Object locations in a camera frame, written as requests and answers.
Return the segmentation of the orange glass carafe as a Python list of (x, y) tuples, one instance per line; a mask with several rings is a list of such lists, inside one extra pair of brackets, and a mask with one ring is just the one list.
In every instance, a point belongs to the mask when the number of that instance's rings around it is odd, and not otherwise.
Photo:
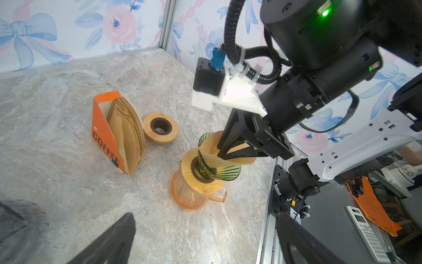
[(199, 210), (208, 201), (223, 203), (227, 198), (227, 190), (224, 187), (214, 194), (202, 194), (195, 191), (187, 184), (180, 170), (173, 175), (170, 187), (175, 202), (187, 210)]

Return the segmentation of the green glass dripper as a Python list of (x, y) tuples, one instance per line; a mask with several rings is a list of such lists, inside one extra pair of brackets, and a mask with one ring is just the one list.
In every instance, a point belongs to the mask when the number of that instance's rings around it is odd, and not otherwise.
[(235, 180), (241, 172), (241, 166), (217, 156), (217, 145), (223, 131), (204, 133), (198, 141), (198, 156), (194, 171), (203, 180)]

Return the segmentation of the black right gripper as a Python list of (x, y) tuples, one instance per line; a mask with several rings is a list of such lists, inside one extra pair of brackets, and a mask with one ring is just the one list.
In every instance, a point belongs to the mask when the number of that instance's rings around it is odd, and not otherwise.
[(259, 114), (233, 108), (217, 145), (224, 160), (255, 157), (292, 158), (290, 142)]

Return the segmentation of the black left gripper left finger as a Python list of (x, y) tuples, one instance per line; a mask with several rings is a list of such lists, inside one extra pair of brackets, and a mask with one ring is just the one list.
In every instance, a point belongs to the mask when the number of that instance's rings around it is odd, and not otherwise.
[(135, 234), (134, 215), (128, 212), (69, 262), (71, 264), (127, 264)]

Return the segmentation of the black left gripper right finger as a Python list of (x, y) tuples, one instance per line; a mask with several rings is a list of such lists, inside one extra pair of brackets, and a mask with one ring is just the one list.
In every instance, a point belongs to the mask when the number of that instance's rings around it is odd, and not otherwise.
[(276, 231), (283, 259), (287, 264), (344, 263), (286, 212), (278, 214)]

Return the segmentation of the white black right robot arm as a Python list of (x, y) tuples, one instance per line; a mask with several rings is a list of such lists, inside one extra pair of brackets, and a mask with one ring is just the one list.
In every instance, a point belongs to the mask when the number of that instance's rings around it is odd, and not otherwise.
[[(265, 48), (241, 54), (236, 29), (244, 1), (231, 1), (224, 49), (246, 77), (267, 84), (259, 99), (263, 117), (235, 107), (218, 143), (224, 160), (289, 159), (286, 131), (310, 118), (361, 81), (375, 78), (379, 47), (415, 66), (422, 45), (421, 1), (264, 1), (260, 16)], [(422, 79), (416, 77), (387, 99), (369, 122), (336, 147), (295, 162), (281, 194), (311, 196), (319, 185), (422, 137)]]

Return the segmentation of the brown paper coffee filter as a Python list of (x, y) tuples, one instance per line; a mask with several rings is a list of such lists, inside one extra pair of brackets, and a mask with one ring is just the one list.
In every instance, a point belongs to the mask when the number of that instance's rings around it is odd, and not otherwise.
[(224, 160), (217, 156), (219, 150), (217, 144), (223, 135), (223, 131), (212, 133), (202, 145), (198, 148), (205, 163), (211, 168), (227, 167), (227, 166), (241, 166), (251, 165), (256, 161), (256, 158), (237, 158), (234, 160)]

